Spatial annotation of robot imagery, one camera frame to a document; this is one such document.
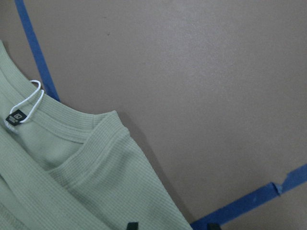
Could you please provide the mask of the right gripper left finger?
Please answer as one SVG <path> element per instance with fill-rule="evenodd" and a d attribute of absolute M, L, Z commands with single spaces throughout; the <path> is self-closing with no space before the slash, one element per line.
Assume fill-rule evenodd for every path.
<path fill-rule="evenodd" d="M 127 224 L 126 230 L 138 230 L 139 229 L 139 223 L 138 222 L 129 222 Z"/>

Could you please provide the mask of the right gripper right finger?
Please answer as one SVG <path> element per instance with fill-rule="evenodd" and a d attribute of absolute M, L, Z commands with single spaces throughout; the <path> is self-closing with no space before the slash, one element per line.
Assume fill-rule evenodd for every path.
<path fill-rule="evenodd" d="M 207 230 L 221 230 L 221 227 L 218 223 L 208 223 Z"/>

